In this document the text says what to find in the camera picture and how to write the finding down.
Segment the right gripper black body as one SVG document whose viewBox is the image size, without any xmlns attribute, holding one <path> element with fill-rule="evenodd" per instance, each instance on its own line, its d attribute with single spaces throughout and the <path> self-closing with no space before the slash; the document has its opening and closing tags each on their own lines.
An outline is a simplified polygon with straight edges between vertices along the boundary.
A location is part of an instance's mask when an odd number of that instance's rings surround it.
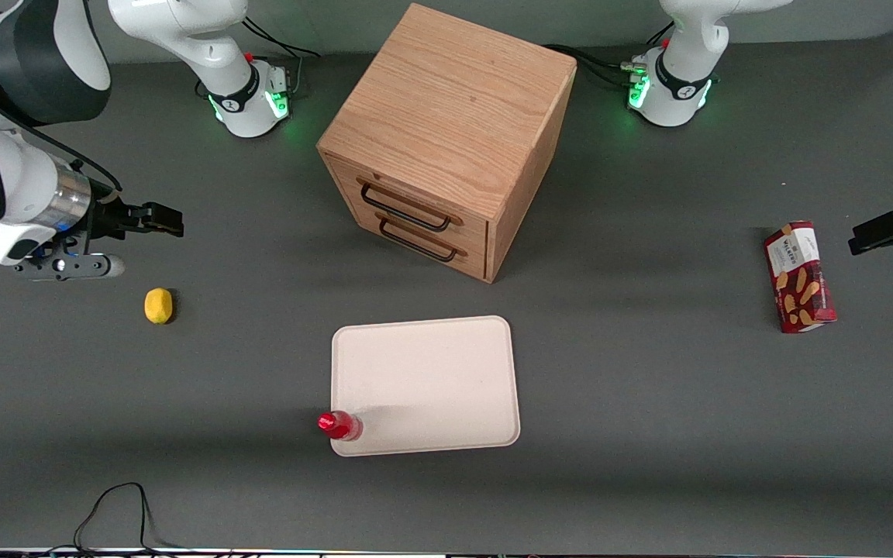
<svg viewBox="0 0 893 558">
<path fill-rule="evenodd" d="M 145 213 L 144 206 L 128 205 L 118 193 L 92 193 L 88 211 L 78 222 L 78 236 L 122 240 L 128 232 L 142 226 Z"/>
</svg>

